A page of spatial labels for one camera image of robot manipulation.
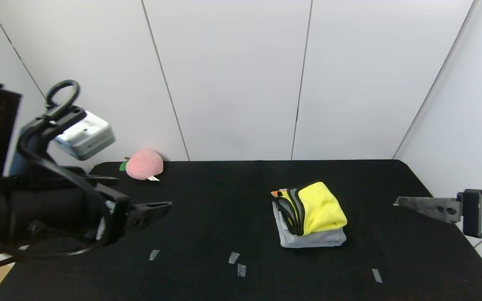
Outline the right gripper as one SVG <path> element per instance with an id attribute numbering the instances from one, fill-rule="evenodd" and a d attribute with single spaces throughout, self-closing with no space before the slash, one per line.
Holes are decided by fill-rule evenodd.
<path id="1" fill-rule="evenodd" d="M 462 216 L 463 233 L 482 239 L 482 190 L 467 189 L 457 198 L 400 196 L 393 205 L 450 224 L 460 222 Z"/>

